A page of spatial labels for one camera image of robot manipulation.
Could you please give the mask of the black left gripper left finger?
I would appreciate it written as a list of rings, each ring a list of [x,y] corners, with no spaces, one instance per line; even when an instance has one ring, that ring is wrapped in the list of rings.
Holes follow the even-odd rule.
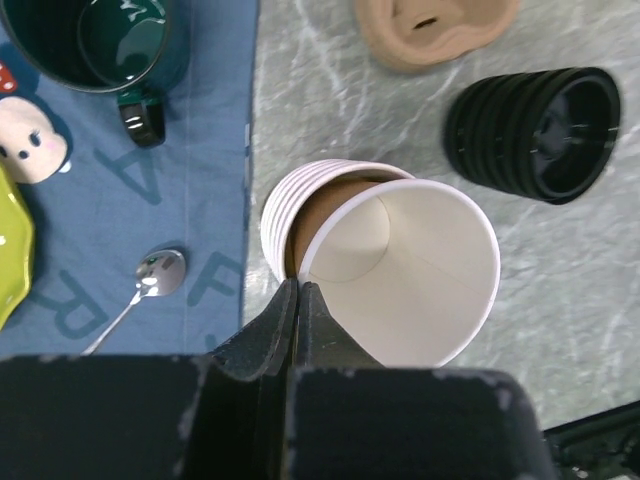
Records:
[[[272,365],[280,346],[289,350],[287,339],[298,306],[298,281],[283,281],[267,306],[231,338],[207,356],[226,375],[251,382]]]

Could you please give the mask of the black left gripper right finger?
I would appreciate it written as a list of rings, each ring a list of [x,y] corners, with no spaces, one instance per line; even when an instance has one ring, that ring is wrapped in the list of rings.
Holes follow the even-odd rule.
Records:
[[[356,369],[382,367],[332,317],[316,283],[307,282],[301,287],[296,332],[296,366]]]

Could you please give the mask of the brown paper coffee cup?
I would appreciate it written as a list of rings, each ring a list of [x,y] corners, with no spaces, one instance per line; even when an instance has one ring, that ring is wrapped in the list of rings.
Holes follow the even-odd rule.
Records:
[[[484,211],[435,181],[340,180],[291,226],[298,279],[321,290],[331,316],[388,367],[440,367],[484,325],[500,251]]]

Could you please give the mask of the brown pulp cup carrier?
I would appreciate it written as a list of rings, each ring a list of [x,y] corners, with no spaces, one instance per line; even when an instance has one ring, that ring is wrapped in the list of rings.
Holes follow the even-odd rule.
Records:
[[[352,3],[372,56],[401,73],[420,73],[483,48],[513,23],[512,0],[361,0]]]

